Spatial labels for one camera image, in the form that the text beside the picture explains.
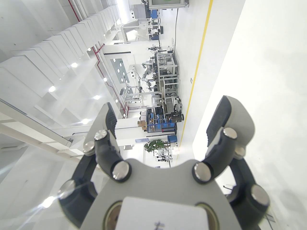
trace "blue bin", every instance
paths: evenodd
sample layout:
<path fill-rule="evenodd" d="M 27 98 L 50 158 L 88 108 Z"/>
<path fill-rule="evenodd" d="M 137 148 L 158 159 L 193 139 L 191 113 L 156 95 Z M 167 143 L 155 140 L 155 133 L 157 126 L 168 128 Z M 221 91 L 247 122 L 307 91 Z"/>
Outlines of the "blue bin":
<path fill-rule="evenodd" d="M 177 136 L 176 135 L 168 135 L 167 141 L 168 141 L 168 143 L 177 142 Z"/>

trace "person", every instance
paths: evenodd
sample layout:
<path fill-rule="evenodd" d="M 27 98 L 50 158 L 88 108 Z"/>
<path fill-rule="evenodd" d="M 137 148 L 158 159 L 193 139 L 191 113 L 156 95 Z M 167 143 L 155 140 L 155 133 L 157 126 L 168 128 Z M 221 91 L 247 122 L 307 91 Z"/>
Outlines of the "person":
<path fill-rule="evenodd" d="M 158 47 L 148 47 L 148 50 L 151 50 L 151 51 L 157 51 L 157 49 L 160 49 Z"/>

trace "epoxy floor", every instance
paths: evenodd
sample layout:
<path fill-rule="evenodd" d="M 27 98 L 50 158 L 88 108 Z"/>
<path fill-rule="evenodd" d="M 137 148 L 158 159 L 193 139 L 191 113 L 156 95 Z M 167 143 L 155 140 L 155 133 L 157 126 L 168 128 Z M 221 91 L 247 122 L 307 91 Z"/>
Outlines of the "epoxy floor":
<path fill-rule="evenodd" d="M 209 1 L 190 0 L 190 7 L 178 12 L 175 53 L 184 114 Z M 183 136 L 173 165 L 201 160 L 205 131 L 220 98 L 241 101 L 256 126 L 246 161 L 270 195 L 274 229 L 307 229 L 306 1 L 213 0 L 184 132 L 184 123 L 178 125 L 178 139 Z M 177 10 L 161 13 L 161 45 L 172 46 Z M 218 183 L 235 184 L 228 171 Z"/>

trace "black cable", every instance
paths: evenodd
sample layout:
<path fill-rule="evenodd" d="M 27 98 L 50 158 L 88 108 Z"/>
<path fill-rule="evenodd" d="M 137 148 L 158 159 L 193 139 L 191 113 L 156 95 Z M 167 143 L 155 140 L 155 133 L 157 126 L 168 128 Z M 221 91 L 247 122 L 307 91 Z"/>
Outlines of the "black cable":
<path fill-rule="evenodd" d="M 177 32 L 177 19 L 178 19 L 178 11 L 179 11 L 179 9 L 177 9 L 176 23 L 175 23 L 175 43 L 174 43 L 174 53 L 175 53 L 175 49 L 176 49 L 176 32 Z"/>

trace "cardboard box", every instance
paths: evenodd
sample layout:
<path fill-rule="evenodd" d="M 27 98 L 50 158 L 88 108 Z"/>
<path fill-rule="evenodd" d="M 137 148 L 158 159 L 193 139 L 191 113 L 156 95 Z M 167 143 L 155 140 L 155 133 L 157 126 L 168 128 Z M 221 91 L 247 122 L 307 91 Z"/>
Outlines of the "cardboard box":
<path fill-rule="evenodd" d="M 144 120 L 138 121 L 138 122 L 137 122 L 137 125 L 138 125 L 139 127 L 142 127 L 143 130 L 145 130 L 145 131 L 147 130 L 146 121 L 144 121 Z"/>

